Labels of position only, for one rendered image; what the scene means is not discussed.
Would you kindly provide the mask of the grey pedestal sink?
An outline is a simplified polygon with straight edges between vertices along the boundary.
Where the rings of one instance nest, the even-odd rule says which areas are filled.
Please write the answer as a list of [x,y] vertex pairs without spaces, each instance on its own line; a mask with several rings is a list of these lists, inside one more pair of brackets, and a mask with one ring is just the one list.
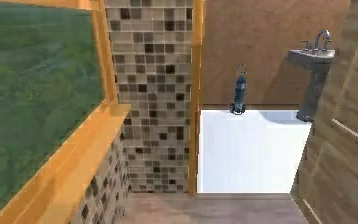
[[296,118],[304,122],[312,122],[318,107],[331,63],[335,57],[334,50],[305,51],[289,50],[286,59],[310,73],[303,101],[300,103]]

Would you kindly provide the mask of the orange framed window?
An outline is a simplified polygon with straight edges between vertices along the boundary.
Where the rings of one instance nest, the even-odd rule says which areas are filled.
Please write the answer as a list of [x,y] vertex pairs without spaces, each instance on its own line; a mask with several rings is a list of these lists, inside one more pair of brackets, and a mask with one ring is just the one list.
[[85,194],[130,110],[104,0],[0,0],[0,224],[92,224]]

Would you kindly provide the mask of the silver sink faucet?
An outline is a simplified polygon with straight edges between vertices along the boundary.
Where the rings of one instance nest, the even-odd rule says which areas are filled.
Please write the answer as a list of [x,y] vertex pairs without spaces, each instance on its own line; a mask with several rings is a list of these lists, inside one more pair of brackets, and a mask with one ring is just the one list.
[[328,44],[332,43],[331,39],[331,33],[329,30],[321,30],[315,40],[313,46],[310,46],[310,42],[308,40],[302,40],[302,43],[305,44],[303,51],[327,51],[328,50]]

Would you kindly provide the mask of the brown wooden room door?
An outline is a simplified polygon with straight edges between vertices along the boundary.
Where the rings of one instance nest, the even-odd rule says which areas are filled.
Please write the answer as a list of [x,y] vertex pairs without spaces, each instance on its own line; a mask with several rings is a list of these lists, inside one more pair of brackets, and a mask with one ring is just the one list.
[[358,0],[343,23],[291,197],[307,224],[358,224]]

